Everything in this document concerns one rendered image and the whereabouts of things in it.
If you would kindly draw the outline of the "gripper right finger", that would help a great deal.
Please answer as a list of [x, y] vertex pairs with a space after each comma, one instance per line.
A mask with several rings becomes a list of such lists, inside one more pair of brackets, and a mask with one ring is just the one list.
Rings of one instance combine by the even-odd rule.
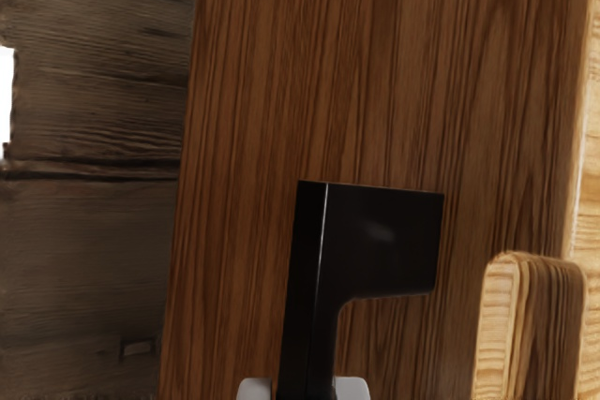
[[367, 382], [360, 377], [334, 377], [335, 400], [371, 400]]

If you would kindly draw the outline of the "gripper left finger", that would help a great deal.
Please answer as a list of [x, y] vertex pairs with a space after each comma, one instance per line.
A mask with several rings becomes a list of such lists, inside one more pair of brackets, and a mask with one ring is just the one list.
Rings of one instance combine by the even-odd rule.
[[274, 400], [271, 378], [244, 378], [239, 386], [236, 400]]

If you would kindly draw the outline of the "wooden two-drawer cabinet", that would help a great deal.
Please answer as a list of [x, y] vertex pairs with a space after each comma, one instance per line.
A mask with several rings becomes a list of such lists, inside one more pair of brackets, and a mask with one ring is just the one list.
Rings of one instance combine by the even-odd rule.
[[296, 184], [444, 196], [436, 288], [361, 301], [336, 367], [468, 400], [504, 250], [568, 253], [592, 0], [197, 0], [158, 400], [278, 372]]

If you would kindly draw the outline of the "white block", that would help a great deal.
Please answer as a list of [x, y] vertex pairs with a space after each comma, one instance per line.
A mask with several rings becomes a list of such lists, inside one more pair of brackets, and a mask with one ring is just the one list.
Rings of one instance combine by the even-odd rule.
[[10, 140], [10, 114], [12, 110], [15, 51], [0, 45], [0, 149]]

